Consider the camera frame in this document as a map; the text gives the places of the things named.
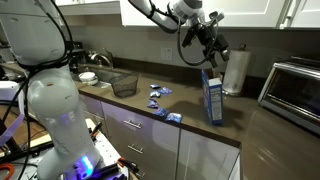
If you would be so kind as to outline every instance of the blue cereal box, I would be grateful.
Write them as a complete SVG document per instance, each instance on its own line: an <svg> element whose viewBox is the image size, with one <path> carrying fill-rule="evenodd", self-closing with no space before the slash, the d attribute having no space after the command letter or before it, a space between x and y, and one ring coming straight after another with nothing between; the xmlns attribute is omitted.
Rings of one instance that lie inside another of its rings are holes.
<svg viewBox="0 0 320 180"><path fill-rule="evenodd" d="M222 83L220 73L211 69L202 70L202 91L204 107L211 124L223 123Z"/></svg>

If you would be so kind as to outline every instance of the gray countertop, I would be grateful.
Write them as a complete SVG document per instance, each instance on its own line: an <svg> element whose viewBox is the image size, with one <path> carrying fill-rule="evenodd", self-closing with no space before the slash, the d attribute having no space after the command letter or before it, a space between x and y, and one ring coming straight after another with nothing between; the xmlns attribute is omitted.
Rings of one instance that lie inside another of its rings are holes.
<svg viewBox="0 0 320 180"><path fill-rule="evenodd" d="M16 64L2 66L22 72ZM243 179L320 178L319 137L259 107L255 99L224 97L224 124L214 126L209 123L203 107L201 87L142 74L138 81L138 93L119 99L114 96L111 87L99 89L78 82L75 85L81 94L153 117L153 110L146 107L151 91L149 85L153 83L173 90L172 94L157 101L161 107L183 115L178 127L197 129L200 134L212 135L214 139L234 146L241 143Z"/></svg>

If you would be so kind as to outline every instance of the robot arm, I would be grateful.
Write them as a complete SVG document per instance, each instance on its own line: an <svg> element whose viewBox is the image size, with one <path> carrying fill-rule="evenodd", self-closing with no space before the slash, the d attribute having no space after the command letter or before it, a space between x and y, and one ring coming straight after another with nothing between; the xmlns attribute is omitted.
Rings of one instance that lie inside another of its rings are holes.
<svg viewBox="0 0 320 180"><path fill-rule="evenodd" d="M218 51L224 61L229 59L228 43L223 35L214 31L214 24L218 24L224 18L223 13L213 12L209 15L211 21L204 21L202 0L176 0L168 3L166 12L156 7L152 0L128 0L132 6L156 23L163 31L175 33L178 31L178 51L181 59L191 65L197 66L209 61L216 67L215 52ZM191 63L184 59L180 47L180 26L189 21L191 27L182 43L183 47L190 46L191 41L198 37L200 43L205 47L203 50L204 60Z"/></svg>

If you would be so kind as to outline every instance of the floor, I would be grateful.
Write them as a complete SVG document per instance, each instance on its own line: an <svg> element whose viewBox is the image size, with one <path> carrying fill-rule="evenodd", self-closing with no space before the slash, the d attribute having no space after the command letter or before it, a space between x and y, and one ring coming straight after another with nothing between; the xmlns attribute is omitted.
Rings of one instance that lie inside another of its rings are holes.
<svg viewBox="0 0 320 180"><path fill-rule="evenodd" d="M0 105L0 117L1 117L1 119L2 119L3 115L6 112L6 109L7 109L7 106ZM5 123L5 125L7 127L10 126L10 124L17 117L17 114L16 114L17 109L14 109L14 112L9 113L9 115L8 115L8 118L7 118L6 123ZM32 140L47 134L47 132L45 131L44 127L41 126L36 121L31 121L30 122L30 130L31 130ZM26 123L26 121L23 121L23 123L21 123L20 127L18 128L16 133L13 135L13 138L17 142L17 144L20 145L20 146L22 146L23 144L25 144L27 142L28 133L27 133L27 123Z"/></svg>

